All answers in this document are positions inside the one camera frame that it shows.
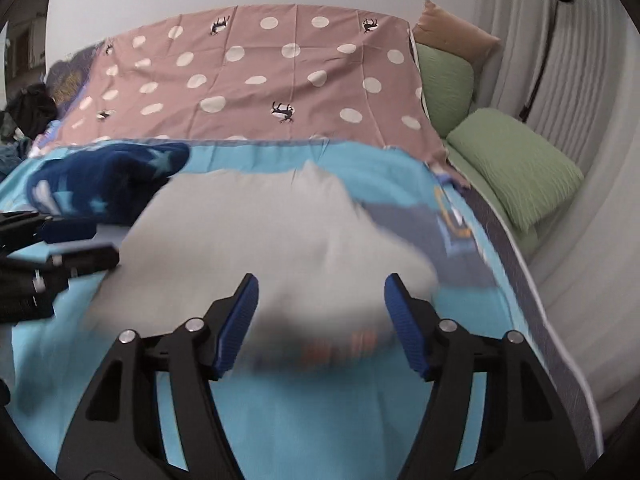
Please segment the dark blue clothes pile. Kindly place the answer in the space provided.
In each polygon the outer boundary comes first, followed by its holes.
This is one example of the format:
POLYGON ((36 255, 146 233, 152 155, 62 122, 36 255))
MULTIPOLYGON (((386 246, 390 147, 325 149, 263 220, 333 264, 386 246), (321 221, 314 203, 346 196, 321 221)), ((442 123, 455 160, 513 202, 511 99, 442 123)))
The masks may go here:
POLYGON ((3 181, 15 168, 21 165, 32 148, 32 141, 25 138, 0 148, 0 181, 3 181))

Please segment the near green pillow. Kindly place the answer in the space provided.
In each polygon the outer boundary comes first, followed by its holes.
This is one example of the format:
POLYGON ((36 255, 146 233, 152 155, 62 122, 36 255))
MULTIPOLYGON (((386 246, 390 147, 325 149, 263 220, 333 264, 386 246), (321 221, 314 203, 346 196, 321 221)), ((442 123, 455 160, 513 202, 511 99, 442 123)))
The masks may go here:
POLYGON ((584 180, 545 138, 493 108, 473 112, 446 141, 485 179, 521 233, 571 200, 584 180))

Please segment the black clothes pile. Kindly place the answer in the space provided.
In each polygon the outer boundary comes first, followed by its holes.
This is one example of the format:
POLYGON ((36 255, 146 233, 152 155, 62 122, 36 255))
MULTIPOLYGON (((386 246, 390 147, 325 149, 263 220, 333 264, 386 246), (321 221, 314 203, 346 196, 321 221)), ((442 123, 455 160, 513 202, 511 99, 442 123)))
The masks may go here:
POLYGON ((56 118, 58 108, 47 86, 43 82, 30 84, 17 92, 1 111, 1 141, 35 140, 56 118))

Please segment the blue grey bed cover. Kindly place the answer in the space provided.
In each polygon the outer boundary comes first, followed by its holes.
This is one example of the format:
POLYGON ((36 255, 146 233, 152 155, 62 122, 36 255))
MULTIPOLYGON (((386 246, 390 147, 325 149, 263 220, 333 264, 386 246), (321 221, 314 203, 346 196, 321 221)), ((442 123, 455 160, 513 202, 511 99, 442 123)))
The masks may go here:
MULTIPOLYGON (((352 143, 196 144, 190 172, 271 174, 313 162, 342 180, 352 199, 388 226, 408 226, 438 273, 439 314, 473 333, 526 333, 558 387, 587 463, 603 450, 600 418, 579 367, 555 335, 503 214, 478 186, 442 188, 407 154, 352 143), (443 200, 436 194, 444 193, 443 200)), ((80 278, 56 315, 1 331, 1 376, 10 412, 48 465, 58 459, 76 405, 111 345, 80 325, 100 284, 80 278)), ((419 422, 429 385, 390 346, 370 358, 313 372, 235 367, 213 386, 232 450, 252 479, 393 479, 419 422)))

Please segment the white cotton garment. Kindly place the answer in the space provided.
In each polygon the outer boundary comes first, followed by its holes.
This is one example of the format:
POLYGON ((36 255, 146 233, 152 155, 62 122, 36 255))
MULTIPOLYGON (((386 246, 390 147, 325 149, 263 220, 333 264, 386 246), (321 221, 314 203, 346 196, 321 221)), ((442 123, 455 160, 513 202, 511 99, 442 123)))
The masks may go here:
POLYGON ((244 344, 392 332, 384 283, 394 273, 422 298, 438 284, 427 256, 378 226, 338 177, 314 164, 280 174, 178 174, 122 241, 119 267, 86 322, 107 334, 165 333, 253 274, 259 299, 244 344))

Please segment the purple patterned blanket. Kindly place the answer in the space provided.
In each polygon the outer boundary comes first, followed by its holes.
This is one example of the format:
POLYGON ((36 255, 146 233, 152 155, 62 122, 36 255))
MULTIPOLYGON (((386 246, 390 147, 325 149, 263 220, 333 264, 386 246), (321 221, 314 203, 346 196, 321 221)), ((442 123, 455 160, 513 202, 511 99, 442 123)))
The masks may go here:
POLYGON ((92 44, 51 66, 44 83, 58 109, 58 116, 63 117, 79 96, 88 80, 93 60, 102 47, 102 42, 92 44))

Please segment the green pillow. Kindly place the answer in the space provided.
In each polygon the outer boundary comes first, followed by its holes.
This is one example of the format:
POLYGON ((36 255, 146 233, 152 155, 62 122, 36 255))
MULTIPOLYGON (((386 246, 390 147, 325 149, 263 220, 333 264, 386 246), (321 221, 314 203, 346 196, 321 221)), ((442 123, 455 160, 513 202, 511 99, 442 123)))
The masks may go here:
POLYGON ((443 139, 469 115, 474 92, 472 65, 457 55, 417 44, 424 101, 443 139))
POLYGON ((521 233, 571 200, 584 180, 545 138, 493 108, 473 112, 446 141, 485 179, 521 233))

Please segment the patterned blue folded garment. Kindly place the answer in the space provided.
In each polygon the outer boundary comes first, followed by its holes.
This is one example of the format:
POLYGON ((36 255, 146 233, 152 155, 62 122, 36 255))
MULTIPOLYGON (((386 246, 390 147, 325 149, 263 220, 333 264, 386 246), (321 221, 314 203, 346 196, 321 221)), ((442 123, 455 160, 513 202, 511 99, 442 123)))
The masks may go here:
POLYGON ((247 373, 270 373, 343 366, 393 348, 396 341, 391 332, 376 330, 360 330, 337 340, 247 341, 235 361, 235 369, 247 373))

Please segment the far green pillow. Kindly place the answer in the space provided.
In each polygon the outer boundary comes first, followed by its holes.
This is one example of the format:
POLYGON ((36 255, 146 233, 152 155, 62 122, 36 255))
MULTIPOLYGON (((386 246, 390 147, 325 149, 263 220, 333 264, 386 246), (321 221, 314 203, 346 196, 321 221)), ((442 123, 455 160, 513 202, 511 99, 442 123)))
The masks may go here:
POLYGON ((469 115, 474 92, 472 65, 457 55, 417 44, 424 101, 443 139, 469 115))

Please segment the navy star fleece garment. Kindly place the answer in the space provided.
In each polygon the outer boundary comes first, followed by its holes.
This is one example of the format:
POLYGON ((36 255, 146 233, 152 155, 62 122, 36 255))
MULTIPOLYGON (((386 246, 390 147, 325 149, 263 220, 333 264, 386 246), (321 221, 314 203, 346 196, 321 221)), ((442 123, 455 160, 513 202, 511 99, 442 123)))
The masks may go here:
POLYGON ((44 162, 28 178, 26 197, 51 216, 132 226, 189 158, 181 142, 87 148, 44 162))

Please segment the pink polka dot sheet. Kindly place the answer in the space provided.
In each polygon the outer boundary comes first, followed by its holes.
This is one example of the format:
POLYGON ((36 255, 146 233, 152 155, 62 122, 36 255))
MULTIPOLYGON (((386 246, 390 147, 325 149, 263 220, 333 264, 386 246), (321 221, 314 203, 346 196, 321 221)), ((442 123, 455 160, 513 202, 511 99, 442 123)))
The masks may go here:
POLYGON ((408 23, 340 6, 180 14, 108 38, 55 141, 350 141, 445 155, 408 23))

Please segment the tan pillow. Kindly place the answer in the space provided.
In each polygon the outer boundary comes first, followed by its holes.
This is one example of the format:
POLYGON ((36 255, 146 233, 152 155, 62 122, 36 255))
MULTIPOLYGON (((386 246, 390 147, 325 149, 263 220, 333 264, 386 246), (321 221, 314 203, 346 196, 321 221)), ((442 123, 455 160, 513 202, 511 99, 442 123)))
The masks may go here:
POLYGON ((484 63, 500 46, 498 37, 458 18, 431 0, 425 0, 412 34, 417 44, 457 55, 470 64, 484 63))

